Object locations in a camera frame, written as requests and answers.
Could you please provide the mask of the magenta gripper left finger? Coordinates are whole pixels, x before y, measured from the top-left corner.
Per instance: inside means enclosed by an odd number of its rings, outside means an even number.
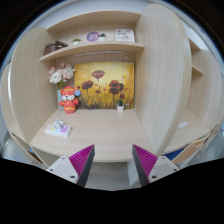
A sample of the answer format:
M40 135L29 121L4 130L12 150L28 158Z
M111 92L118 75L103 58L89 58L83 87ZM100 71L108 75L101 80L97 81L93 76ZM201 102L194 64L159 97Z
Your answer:
M61 156L47 171L84 187L87 183L92 162L95 156L95 147L90 145L70 157Z

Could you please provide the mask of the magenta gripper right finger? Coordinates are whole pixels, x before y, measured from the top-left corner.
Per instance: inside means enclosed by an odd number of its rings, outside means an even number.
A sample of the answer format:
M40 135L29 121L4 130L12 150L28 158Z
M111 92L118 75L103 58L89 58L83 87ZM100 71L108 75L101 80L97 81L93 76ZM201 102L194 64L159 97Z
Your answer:
M166 156L157 157L140 146L132 146L132 155L141 186L179 171L179 168Z

